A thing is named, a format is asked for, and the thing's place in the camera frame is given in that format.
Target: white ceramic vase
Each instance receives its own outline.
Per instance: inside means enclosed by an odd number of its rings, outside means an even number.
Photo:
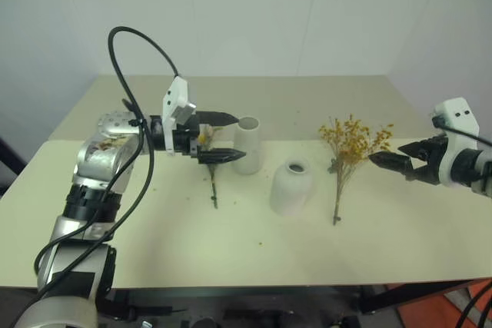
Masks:
[[[253,174],[261,168],[260,121],[253,117],[243,117],[236,124],[234,149],[246,153],[245,157],[232,162],[239,174]]]
[[[280,215],[298,214],[313,187],[313,175],[307,160],[292,158],[275,172],[271,185],[270,206]]]

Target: beige tabletop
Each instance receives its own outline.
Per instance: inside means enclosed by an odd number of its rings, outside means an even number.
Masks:
[[[4,256],[0,286],[35,286],[32,262],[63,210],[81,140],[93,132],[97,110],[105,109],[93,103],[106,101],[106,107],[118,107],[119,91],[114,96],[102,94],[111,91],[106,84],[113,83],[110,78],[96,81],[0,200],[0,252]],[[293,122],[300,131],[308,132],[304,126],[319,125],[322,115],[342,116],[353,109],[358,114],[366,111],[373,123],[393,118],[391,121],[409,131],[424,131],[425,125],[396,91],[384,87],[384,81],[378,83],[374,83],[379,89],[376,92],[389,96],[390,108],[380,103],[378,110],[375,96],[361,106],[360,89],[350,86],[334,90],[339,98],[352,94],[347,106],[327,98],[331,104],[318,109],[323,112],[313,118],[314,123],[296,118],[301,113],[288,113],[285,108],[284,114],[292,114],[287,117],[291,124],[279,123],[265,133],[270,140],[264,142],[265,161],[258,173],[241,176],[230,164],[218,168],[217,210],[210,200],[206,167],[189,157],[158,153],[149,192],[111,241],[118,250],[113,286],[307,286],[492,276],[492,203],[464,187],[407,182],[399,174],[366,163],[347,186],[342,221],[335,227],[331,224],[335,178],[327,172],[329,150],[319,140],[288,140],[286,136],[297,134],[292,134],[296,132]],[[374,92],[374,87],[365,87],[366,95],[370,91]],[[158,96],[152,98],[151,90],[139,94],[142,101],[154,104],[152,109],[158,108]],[[202,100],[207,99],[208,104],[214,100],[205,95]],[[313,108],[303,104],[298,110],[308,111],[304,118],[312,118]],[[398,105],[406,115],[388,111]],[[248,113],[241,99],[237,108],[239,114]],[[273,127],[274,120],[266,111],[257,109],[267,122],[262,127]],[[395,148],[410,141],[400,137],[392,144]],[[293,155],[311,163],[314,192],[298,216],[280,217],[268,205],[271,179],[276,168]],[[137,160],[120,214],[139,192],[147,160],[146,156]]]

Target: floor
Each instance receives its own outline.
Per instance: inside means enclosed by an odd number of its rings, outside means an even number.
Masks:
[[[31,294],[22,290],[0,289],[0,328],[7,328],[17,312],[29,300]],[[184,310],[170,316],[143,317],[136,322],[125,323],[101,318],[104,328],[140,327],[143,320],[154,328],[186,328],[201,319],[211,316],[223,328],[252,328],[273,326],[269,320],[245,320],[224,318],[225,310],[282,310],[295,312],[301,318],[298,328],[328,328],[334,320],[357,314],[354,304],[357,293],[354,289],[330,289],[328,292],[302,292],[242,296],[169,296],[159,291],[139,291],[131,295],[131,303],[140,305],[172,306]],[[360,316],[362,328],[403,328],[396,310],[384,310],[374,315]]]

